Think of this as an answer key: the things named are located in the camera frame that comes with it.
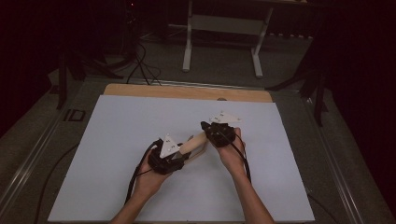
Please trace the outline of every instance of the forearm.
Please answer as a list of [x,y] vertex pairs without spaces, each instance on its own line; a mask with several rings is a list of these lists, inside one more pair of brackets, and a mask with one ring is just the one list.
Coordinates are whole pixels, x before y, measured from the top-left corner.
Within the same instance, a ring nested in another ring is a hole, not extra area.
[[132,194],[128,202],[122,207],[117,215],[111,220],[111,224],[131,224],[139,215],[143,206],[149,200],[148,196]]
[[275,223],[245,174],[232,174],[247,224]]

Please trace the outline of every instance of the white table surface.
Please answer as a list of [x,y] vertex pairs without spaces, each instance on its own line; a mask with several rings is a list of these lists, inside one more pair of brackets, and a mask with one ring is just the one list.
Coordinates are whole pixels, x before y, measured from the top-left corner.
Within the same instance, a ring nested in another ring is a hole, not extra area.
[[[170,134],[179,143],[200,133],[221,110],[241,118],[254,188],[278,222],[314,220],[274,103],[102,95],[73,159],[49,221],[109,221],[147,147]],[[243,221],[233,181],[217,151],[174,172],[136,221]]]

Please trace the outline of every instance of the white stand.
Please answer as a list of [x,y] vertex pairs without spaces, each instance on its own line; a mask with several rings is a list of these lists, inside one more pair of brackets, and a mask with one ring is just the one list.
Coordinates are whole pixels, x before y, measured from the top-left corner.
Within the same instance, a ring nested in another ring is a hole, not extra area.
[[270,7],[265,21],[244,20],[225,17],[214,17],[192,14],[192,0],[189,0],[189,16],[187,19],[187,44],[184,52],[183,72],[190,71],[191,64],[191,32],[194,30],[207,30],[242,35],[257,35],[259,37],[255,48],[251,50],[256,77],[262,77],[262,66],[260,64],[259,52],[262,41],[271,18],[273,8]]

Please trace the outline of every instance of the black cable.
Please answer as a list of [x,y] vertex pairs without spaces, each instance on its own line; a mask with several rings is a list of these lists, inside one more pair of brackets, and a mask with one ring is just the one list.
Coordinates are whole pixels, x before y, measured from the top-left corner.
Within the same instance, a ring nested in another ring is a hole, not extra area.
[[129,80],[131,79],[132,75],[134,74],[134,71],[136,71],[136,69],[141,66],[141,63],[143,62],[143,60],[146,57],[146,48],[143,47],[143,45],[141,45],[140,43],[138,43],[138,45],[143,49],[143,56],[140,61],[138,60],[137,66],[134,68],[134,70],[132,70],[131,74],[128,76],[128,78],[126,80],[126,84],[129,84]]
[[144,72],[144,70],[143,70],[143,66],[142,66],[142,62],[143,62],[143,61],[140,60],[139,56],[136,56],[136,59],[137,59],[137,61],[139,62],[140,72],[142,73],[143,78],[146,80],[146,83],[149,85],[149,80],[148,80],[148,78],[146,77],[146,74],[145,74],[145,72]]
[[340,224],[340,222],[337,221],[337,219],[335,218],[335,216],[322,204],[320,203],[316,198],[314,198],[312,195],[310,195],[309,193],[307,194],[308,198],[312,199],[312,201],[314,201],[315,203],[317,203],[331,218],[332,220],[337,223]]
[[236,134],[236,136],[238,136],[239,140],[242,143],[242,148],[244,149],[245,152],[245,156],[241,153],[241,151],[238,149],[238,147],[236,145],[233,144],[233,142],[222,132],[219,132],[229,143],[230,145],[233,147],[233,149],[235,149],[235,151],[239,154],[239,156],[241,156],[242,161],[245,164],[245,169],[247,172],[247,179],[250,181],[251,183],[251,176],[250,176],[250,167],[248,166],[248,158],[246,157],[246,150],[245,150],[245,146],[244,146],[244,141],[242,141],[242,138],[240,136],[238,136],[238,134]]
[[[145,65],[145,67],[146,67],[146,69],[148,70],[148,72],[152,75],[152,80],[151,80],[150,84],[152,84],[154,81],[157,81],[158,84],[161,86],[162,84],[161,84],[160,80],[158,79],[158,77],[161,75],[161,68],[148,65],[148,64],[146,64],[146,63],[144,63],[144,62],[143,62],[143,65]],[[158,74],[158,75],[154,75],[154,74],[151,72],[151,70],[149,70],[149,67],[158,70],[158,71],[159,71],[159,74]]]
[[143,164],[144,159],[147,157],[149,151],[150,151],[151,148],[154,147],[154,146],[155,146],[155,142],[153,142],[151,145],[149,145],[148,149],[146,149],[145,154],[144,154],[143,157],[142,157],[142,160],[140,160],[139,164],[138,164],[138,165],[136,166],[136,168],[134,169],[134,174],[132,175],[131,181],[129,182],[129,187],[128,187],[128,191],[127,191],[127,193],[126,193],[126,198],[125,198],[125,203],[124,203],[124,204],[126,204],[126,203],[128,202],[128,200],[129,200],[129,198],[131,197],[131,193],[132,193],[132,190],[134,189],[134,182],[136,181],[136,178],[137,178],[138,176],[142,175],[142,174],[147,173],[148,171],[151,171],[151,169],[150,169],[150,170],[148,170],[148,171],[142,172],[141,174],[138,173],[139,170],[140,170],[140,167],[141,167],[142,164]]
[[49,174],[47,175],[47,178],[46,178],[46,181],[45,181],[45,183],[44,183],[44,186],[43,186],[43,188],[41,189],[41,193],[40,193],[40,198],[39,198],[39,200],[38,200],[37,209],[35,210],[35,222],[34,222],[35,224],[37,223],[38,217],[39,217],[39,215],[40,215],[40,208],[41,208],[41,203],[42,203],[42,201],[43,201],[44,192],[46,191],[46,187],[47,187],[47,184],[48,184],[48,182],[49,182],[49,180],[50,180],[50,176],[52,175],[52,172],[55,170],[55,168],[57,167],[58,163],[59,163],[67,154],[69,154],[69,153],[70,153],[71,151],[73,151],[76,147],[78,147],[78,145],[79,145],[79,143],[77,143],[77,144],[75,144],[73,147],[69,148],[69,149],[62,155],[62,157],[61,157],[59,160],[56,161],[55,165],[53,165],[52,168],[51,168],[51,170],[49,171]]

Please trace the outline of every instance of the human hand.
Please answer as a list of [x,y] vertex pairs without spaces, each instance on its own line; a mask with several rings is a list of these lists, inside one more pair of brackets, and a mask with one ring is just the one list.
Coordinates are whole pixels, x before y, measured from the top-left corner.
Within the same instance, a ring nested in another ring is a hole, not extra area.
[[[234,130],[235,134],[238,135],[239,138],[236,137],[233,141],[233,144],[241,152],[241,154],[244,155],[245,142],[242,141],[241,129],[234,128]],[[232,176],[245,174],[244,161],[231,144],[226,147],[216,147],[216,150],[220,155],[222,163]]]
[[149,154],[151,154],[151,152],[152,149],[149,151],[148,155],[140,166],[139,174],[141,175],[136,178],[134,188],[134,194],[139,194],[140,196],[145,196],[147,198],[150,198],[155,193],[157,193],[163,184],[163,181],[171,175],[160,175],[151,170],[151,167],[149,166]]

